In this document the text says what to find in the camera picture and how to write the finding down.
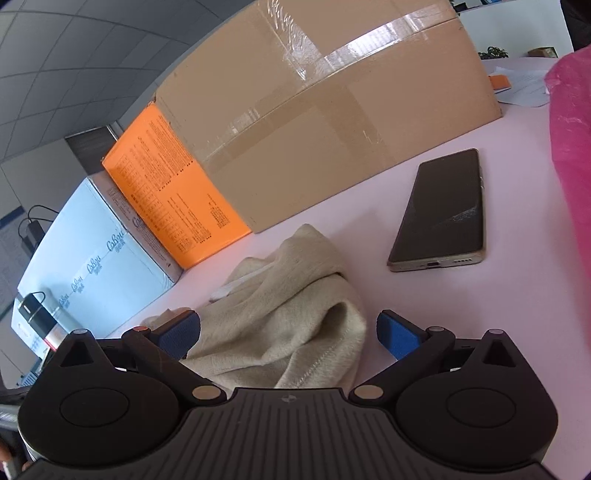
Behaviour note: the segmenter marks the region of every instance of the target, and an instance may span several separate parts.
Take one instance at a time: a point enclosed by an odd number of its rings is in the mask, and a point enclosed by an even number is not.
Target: ceiling
[[[251,0],[0,0],[0,163],[106,125]]]

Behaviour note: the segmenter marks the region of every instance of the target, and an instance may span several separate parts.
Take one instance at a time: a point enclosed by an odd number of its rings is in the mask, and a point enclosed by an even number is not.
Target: orange label
[[[183,268],[251,232],[153,103],[121,136],[103,166]]]

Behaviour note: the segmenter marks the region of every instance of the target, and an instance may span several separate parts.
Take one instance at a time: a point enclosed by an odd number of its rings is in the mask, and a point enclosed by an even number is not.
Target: pink plastic bag
[[[559,60],[546,75],[552,160],[591,277],[591,47]]]

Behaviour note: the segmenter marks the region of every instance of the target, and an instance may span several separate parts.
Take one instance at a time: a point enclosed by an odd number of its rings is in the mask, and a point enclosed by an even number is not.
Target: screw
[[[222,391],[215,385],[201,385],[193,389],[193,396],[197,400],[213,400],[221,394]]]
[[[361,385],[355,388],[355,395],[364,400],[377,400],[384,394],[384,391],[377,385]]]

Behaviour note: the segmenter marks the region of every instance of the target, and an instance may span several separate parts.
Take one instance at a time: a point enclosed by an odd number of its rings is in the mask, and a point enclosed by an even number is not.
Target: white box
[[[18,294],[42,291],[50,312],[57,304],[63,309],[57,320],[67,331],[84,327],[104,338],[170,289],[181,273],[108,174],[100,172],[86,178],[62,208]],[[16,304],[12,328],[36,353],[45,350]]]

